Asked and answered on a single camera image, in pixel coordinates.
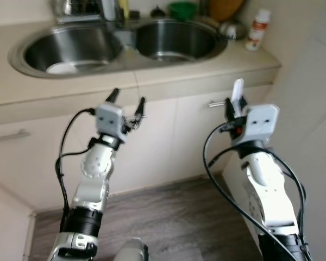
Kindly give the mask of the cream kitchen cabinet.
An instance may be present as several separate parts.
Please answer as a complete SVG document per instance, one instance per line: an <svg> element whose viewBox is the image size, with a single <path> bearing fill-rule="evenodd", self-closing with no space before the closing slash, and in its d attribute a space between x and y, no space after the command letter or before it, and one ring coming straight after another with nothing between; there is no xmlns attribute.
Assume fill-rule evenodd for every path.
<svg viewBox="0 0 326 261"><path fill-rule="evenodd" d="M109 191L120 194L203 174L201 149L213 126L223 122L230 90L147 102L141 127L116 155ZM57 109L55 101L19 109L0 122L0 136L26 129L31 136L0 142L0 199L23 212L57 209L61 193L54 172L60 139L83 104Z"/></svg>

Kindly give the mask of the small white dish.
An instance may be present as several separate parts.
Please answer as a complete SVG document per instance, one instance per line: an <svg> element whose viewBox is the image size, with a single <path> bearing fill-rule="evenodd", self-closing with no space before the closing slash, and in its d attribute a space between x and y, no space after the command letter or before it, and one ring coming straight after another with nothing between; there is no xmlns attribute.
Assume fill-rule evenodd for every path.
<svg viewBox="0 0 326 261"><path fill-rule="evenodd" d="M80 74L92 70L92 67L98 67L93 60L74 60L54 63L46 69L48 74Z"/></svg>

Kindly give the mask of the stainless steel double sink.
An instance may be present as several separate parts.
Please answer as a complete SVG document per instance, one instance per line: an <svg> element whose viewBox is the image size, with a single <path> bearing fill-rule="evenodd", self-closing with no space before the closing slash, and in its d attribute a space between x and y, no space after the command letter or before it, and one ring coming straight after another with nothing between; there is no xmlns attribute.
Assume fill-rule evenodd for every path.
<svg viewBox="0 0 326 261"><path fill-rule="evenodd" d="M122 28L106 22L57 24L15 44L8 62L17 72L38 79L73 79L97 74L200 63L222 54L228 40L200 19L143 19ZM80 74L48 74L63 61L88 60L98 67Z"/></svg>

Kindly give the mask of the white bottle red label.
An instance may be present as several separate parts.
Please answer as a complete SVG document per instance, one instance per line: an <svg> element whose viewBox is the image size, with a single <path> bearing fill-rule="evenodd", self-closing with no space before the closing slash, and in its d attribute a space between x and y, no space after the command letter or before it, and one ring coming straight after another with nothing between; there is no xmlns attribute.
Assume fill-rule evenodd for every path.
<svg viewBox="0 0 326 261"><path fill-rule="evenodd" d="M264 38L265 32L271 19L271 11L266 8L258 10L255 15L252 27L248 31L247 39L244 47L248 51L255 52L260 49L261 41Z"/></svg>

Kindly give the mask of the small round steel bowl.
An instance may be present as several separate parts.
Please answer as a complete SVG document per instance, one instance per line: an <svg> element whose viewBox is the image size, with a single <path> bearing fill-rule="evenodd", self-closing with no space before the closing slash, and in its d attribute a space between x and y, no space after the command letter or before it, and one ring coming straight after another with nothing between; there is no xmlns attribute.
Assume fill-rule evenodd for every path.
<svg viewBox="0 0 326 261"><path fill-rule="evenodd" d="M218 25L217 33L226 40L242 40L247 37L248 29L238 20L228 20Z"/></svg>

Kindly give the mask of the yellow bottle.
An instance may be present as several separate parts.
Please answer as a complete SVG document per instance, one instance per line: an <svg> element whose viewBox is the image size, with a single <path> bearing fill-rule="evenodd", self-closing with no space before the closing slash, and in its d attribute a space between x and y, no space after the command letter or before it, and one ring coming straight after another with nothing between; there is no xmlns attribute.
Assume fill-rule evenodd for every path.
<svg viewBox="0 0 326 261"><path fill-rule="evenodd" d="M117 0L121 18L128 20L130 18L130 5L129 0Z"/></svg>

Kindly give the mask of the black sink strainer plug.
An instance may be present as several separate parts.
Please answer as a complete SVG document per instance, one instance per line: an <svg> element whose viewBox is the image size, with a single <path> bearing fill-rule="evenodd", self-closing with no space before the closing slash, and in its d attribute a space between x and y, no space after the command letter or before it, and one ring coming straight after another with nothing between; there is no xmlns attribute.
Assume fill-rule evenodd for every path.
<svg viewBox="0 0 326 261"><path fill-rule="evenodd" d="M149 12L150 17L158 19L158 18L165 18L167 17L167 12L161 8L159 5L156 5L153 10Z"/></svg>

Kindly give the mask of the orange brown board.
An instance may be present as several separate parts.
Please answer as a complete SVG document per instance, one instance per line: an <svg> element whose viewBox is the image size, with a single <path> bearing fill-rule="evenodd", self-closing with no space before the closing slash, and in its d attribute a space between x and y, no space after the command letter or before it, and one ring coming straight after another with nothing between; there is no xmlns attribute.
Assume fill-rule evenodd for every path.
<svg viewBox="0 0 326 261"><path fill-rule="evenodd" d="M209 0L209 17L217 22L233 19L245 0Z"/></svg>

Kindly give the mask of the green plastic bowl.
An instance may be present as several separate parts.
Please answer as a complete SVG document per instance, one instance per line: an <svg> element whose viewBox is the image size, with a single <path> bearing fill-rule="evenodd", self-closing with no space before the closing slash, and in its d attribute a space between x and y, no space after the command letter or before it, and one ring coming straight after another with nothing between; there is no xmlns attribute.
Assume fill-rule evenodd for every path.
<svg viewBox="0 0 326 261"><path fill-rule="evenodd" d="M198 13L198 3L195 2L172 2L167 8L171 18L181 21L193 19Z"/></svg>

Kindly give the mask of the grey robot left leg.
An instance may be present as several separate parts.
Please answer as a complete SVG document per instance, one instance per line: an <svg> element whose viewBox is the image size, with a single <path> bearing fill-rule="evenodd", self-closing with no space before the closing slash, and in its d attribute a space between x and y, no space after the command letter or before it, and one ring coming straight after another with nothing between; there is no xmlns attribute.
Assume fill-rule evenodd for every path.
<svg viewBox="0 0 326 261"><path fill-rule="evenodd" d="M113 261L149 261L148 246L139 237L128 239Z"/></svg>

